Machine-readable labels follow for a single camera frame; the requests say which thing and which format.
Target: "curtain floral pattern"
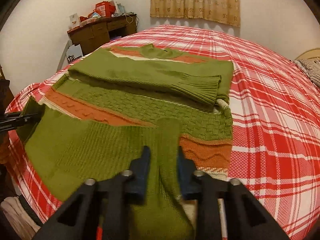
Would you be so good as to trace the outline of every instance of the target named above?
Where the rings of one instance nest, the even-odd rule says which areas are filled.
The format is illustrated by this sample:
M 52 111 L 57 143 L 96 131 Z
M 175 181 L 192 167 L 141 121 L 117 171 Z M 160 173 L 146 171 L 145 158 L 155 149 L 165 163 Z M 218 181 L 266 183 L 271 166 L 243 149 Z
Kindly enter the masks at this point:
M 150 16 L 201 18 L 240 27 L 239 0 L 151 0 Z

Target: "silver bolt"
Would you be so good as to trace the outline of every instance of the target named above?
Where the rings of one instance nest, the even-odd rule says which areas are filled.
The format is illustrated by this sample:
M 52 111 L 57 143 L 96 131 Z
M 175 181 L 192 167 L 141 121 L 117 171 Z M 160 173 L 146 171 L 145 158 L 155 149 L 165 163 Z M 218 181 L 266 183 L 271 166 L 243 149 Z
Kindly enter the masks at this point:
M 92 186 L 96 183 L 96 181 L 94 179 L 87 179 L 85 181 L 85 184 L 88 185 L 88 186 Z
M 121 175 L 122 175 L 122 176 L 125 176 L 125 177 L 129 177 L 129 176 L 131 176 L 132 174 L 133 174 L 133 172 L 130 171 L 130 170 L 125 170 L 125 171 L 122 171 L 122 173 L 121 173 Z
M 229 181 L 233 186 L 238 186 L 241 184 L 241 181 L 239 179 L 231 179 Z
M 196 177 L 201 177 L 204 175 L 204 172 L 200 170 L 196 170 L 193 172 L 193 175 L 195 175 Z

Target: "curtain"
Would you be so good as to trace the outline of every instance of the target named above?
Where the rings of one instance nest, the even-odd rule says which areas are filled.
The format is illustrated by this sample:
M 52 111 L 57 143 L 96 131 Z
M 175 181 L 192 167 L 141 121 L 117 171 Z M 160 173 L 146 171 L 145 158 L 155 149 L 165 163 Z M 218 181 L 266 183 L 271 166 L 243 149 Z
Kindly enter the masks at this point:
M 239 0 L 151 0 L 150 16 L 201 18 L 240 26 Z

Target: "wall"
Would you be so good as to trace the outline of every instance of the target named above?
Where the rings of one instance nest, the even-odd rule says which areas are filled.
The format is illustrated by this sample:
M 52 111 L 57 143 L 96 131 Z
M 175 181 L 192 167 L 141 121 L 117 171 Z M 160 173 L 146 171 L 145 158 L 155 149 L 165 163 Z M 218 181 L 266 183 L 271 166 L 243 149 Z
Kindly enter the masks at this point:
M 223 31 L 261 44 L 289 59 L 320 47 L 319 23 L 303 0 L 240 0 L 240 28 L 200 19 L 150 18 L 150 0 L 120 1 L 129 11 L 138 14 L 139 30 L 174 24 Z
M 21 0 L 0 32 L 0 63 L 13 94 L 53 75 L 67 42 L 68 16 L 102 0 Z M 115 0 L 137 13 L 138 31 L 177 24 L 223 31 L 294 59 L 320 47 L 320 27 L 303 0 L 240 0 L 241 27 L 200 19 L 150 18 L 150 0 Z
M 69 15 L 102 0 L 21 0 L 0 32 L 0 64 L 14 95 L 52 76 L 68 40 Z

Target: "plaid bedsheet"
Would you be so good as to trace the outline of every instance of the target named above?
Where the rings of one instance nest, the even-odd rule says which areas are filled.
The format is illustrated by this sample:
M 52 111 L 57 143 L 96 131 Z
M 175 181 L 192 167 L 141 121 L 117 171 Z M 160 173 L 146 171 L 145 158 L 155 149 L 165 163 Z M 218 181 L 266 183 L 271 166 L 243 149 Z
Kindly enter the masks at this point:
M 225 33 L 162 25 L 110 42 L 161 48 L 234 62 L 230 91 L 234 145 L 228 177 L 239 178 L 292 240 L 301 240 L 320 214 L 320 94 L 299 68 L 255 43 Z M 68 66 L 21 91 L 7 112 L 39 100 Z M 44 222 L 60 206 L 42 184 L 15 131 L 7 168 Z

